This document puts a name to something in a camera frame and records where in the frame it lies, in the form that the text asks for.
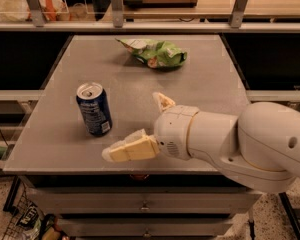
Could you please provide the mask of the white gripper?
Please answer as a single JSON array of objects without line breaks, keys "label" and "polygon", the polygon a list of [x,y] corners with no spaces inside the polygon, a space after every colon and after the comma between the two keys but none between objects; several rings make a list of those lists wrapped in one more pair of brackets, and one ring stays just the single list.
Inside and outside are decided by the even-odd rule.
[{"label": "white gripper", "polygon": [[187,150],[188,131],[199,109],[192,106],[175,106],[176,103],[171,98],[160,92],[154,92],[152,96],[159,112],[163,112],[154,124],[155,137],[148,135],[144,129],[137,130],[124,140],[105,148],[102,151],[102,157],[106,161],[127,162],[153,159],[160,151],[169,157],[181,160],[190,159]]}]

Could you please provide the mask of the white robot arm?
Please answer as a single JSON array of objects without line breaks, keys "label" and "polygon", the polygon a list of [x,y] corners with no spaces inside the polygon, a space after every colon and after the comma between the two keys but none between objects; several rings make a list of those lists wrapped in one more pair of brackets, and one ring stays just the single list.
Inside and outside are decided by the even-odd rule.
[{"label": "white robot arm", "polygon": [[300,178],[300,112],[272,102],[249,104],[238,116],[177,105],[155,92],[160,116],[102,151],[109,162],[169,157],[209,163],[227,178],[266,193],[286,191]]}]

